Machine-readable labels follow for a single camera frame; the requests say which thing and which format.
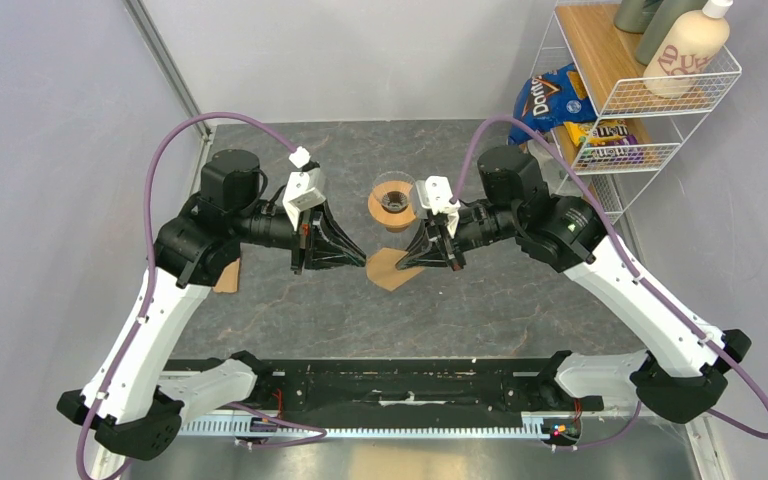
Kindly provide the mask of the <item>single brown paper filter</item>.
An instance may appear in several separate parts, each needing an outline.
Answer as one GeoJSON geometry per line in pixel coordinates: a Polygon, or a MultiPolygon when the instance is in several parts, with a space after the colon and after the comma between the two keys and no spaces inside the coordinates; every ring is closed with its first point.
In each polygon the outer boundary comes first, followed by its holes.
{"type": "Polygon", "coordinates": [[[366,276],[376,286],[393,292],[420,275],[424,267],[411,267],[398,270],[396,264],[407,254],[406,251],[382,248],[367,259],[366,276]]]}

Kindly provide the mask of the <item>clear glass dripper cone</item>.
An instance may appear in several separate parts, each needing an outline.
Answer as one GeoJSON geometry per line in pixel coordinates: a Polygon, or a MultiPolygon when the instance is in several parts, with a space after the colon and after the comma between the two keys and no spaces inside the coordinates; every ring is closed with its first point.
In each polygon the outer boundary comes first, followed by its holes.
{"type": "Polygon", "coordinates": [[[373,182],[373,199],[390,214],[412,210],[412,191],[415,179],[402,171],[388,171],[378,175],[373,182]]]}

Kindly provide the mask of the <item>brown paper coffee filters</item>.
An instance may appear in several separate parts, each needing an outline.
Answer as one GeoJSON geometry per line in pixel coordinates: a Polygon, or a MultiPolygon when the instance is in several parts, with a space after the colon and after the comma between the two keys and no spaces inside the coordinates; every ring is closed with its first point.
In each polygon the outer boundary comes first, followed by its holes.
{"type": "Polygon", "coordinates": [[[217,294],[237,293],[239,290],[240,271],[241,260],[236,259],[224,268],[216,284],[213,286],[213,291],[217,294]]]}

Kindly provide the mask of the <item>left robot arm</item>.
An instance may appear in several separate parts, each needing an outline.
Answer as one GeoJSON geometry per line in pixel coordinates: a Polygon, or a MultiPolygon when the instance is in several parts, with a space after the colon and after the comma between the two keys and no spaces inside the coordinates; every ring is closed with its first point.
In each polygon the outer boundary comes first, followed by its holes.
{"type": "Polygon", "coordinates": [[[161,377],[198,306],[245,244],[287,250],[293,272],[364,267],[365,253],[334,220],[317,164],[292,173],[281,197],[266,199],[268,179],[252,152],[227,149],[201,169],[200,188],[164,224],[132,312],[107,359],[57,408],[108,451],[151,460],[181,428],[234,402],[267,405],[269,368],[248,352],[216,360],[180,380],[161,377]]]}

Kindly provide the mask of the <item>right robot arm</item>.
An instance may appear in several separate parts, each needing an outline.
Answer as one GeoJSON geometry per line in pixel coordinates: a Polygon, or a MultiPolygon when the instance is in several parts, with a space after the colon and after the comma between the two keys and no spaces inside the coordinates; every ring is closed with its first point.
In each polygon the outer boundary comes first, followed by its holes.
{"type": "Polygon", "coordinates": [[[491,148],[479,157],[478,172],[484,197],[467,203],[452,202],[445,177],[416,182],[411,200],[422,223],[398,269],[457,271],[468,251],[513,239],[531,259],[599,299],[644,345],[624,355],[556,353],[537,382],[545,406],[626,398],[686,423],[718,403],[727,373],[750,348],[745,333],[712,326],[673,296],[645,286],[644,268],[621,239],[608,235],[593,206],[552,194],[530,154],[515,146],[491,148]]]}

